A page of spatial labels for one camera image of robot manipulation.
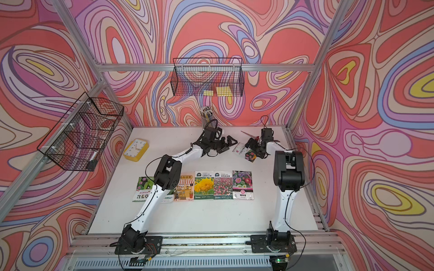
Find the black mounting plate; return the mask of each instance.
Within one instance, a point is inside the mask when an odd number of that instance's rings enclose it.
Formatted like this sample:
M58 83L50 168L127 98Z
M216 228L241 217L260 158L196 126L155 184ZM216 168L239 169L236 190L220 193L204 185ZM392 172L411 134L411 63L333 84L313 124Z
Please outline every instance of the black mounting plate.
M139 254L160 254L161 243L163 242L163 236L146 236L145 248ZM127 245L120 242L115 249L116 255L130 255L133 254Z
M265 235L251 235L250 236L250 241L252 242L252 252L253 253L270 253L272 251L270 251L267 248L267 240L265 240ZM279 244L276 244L276 247L283 247L282 249L280 249L277 252L285 252L286 253L286 248L285 248L285 242L284 241L280 241ZM295 252L297 252L297 246L294 240L294 236L291 235L289 238L289 245L288 245L288 254L292 255Z

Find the clock face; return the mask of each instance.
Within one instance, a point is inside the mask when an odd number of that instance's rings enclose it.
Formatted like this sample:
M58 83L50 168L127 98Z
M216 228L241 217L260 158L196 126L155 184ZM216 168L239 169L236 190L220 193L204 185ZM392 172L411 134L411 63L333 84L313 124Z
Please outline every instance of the clock face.
M138 155L138 153L143 149L145 144L146 144L146 141L140 140L140 139L135 139L133 141L133 143L131 144L131 146L128 148L128 150L125 152L125 155L131 156L131 157L136 157Z

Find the flower seed packet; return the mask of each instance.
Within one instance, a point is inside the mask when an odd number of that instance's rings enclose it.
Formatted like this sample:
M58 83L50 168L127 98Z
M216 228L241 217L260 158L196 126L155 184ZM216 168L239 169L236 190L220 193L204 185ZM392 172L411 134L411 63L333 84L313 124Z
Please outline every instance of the flower seed packet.
M253 199L251 171L232 171L232 180L234 199Z
M232 199L232 172L214 171L214 199Z
M135 201L145 201L151 193L152 186L154 185L154 177L139 177L136 192L133 197Z
M173 199L175 198L174 191L175 189L170 190L170 192L164 197L161 203L172 202Z
M196 171L194 199L214 199L214 172Z
M256 159L255 153L251 149L246 148L243 143L238 143L232 152L240 157L244 157L244 159L249 160L252 163Z
M194 172L181 173L174 191L174 201L194 200Z

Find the yellow sticky note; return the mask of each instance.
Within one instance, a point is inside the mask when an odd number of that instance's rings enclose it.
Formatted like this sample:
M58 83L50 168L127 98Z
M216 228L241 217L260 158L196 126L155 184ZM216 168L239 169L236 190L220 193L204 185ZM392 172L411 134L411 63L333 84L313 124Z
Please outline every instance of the yellow sticky note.
M217 96L232 96L230 87L216 87Z

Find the sunflower image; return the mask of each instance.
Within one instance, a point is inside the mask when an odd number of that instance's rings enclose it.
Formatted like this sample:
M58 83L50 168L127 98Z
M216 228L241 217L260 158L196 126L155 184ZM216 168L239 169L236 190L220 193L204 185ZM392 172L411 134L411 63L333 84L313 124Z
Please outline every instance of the sunflower image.
M211 178L203 178L196 182L194 185L194 191L198 193L205 193L208 190L212 189L214 187L214 182Z

